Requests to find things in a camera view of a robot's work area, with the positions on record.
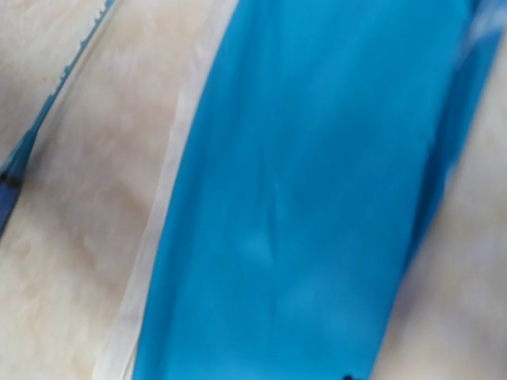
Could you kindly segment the blue badminton racket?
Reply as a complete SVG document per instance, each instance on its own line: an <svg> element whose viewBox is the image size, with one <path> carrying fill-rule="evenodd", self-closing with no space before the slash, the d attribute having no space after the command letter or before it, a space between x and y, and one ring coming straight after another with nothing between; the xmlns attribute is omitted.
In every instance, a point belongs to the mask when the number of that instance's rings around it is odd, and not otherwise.
<svg viewBox="0 0 507 380"><path fill-rule="evenodd" d="M84 51L93 39L94 34L100 28L103 20L106 18L115 2L115 0L103 1L97 16L93 20L90 31L79 43L78 50L73 59L63 68L55 89L48 95L31 127L26 131L22 139L11 150L10 154L1 165L1 236L4 234L10 216L21 194L25 181L25 173L39 130Z"/></svg>

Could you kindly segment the blue racket cover bag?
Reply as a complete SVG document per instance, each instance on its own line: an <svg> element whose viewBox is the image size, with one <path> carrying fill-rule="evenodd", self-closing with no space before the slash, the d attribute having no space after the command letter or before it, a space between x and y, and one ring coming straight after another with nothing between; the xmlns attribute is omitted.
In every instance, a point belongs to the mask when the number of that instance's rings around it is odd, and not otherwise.
<svg viewBox="0 0 507 380"><path fill-rule="evenodd" d="M216 1L95 379L366 379L503 1Z"/></svg>

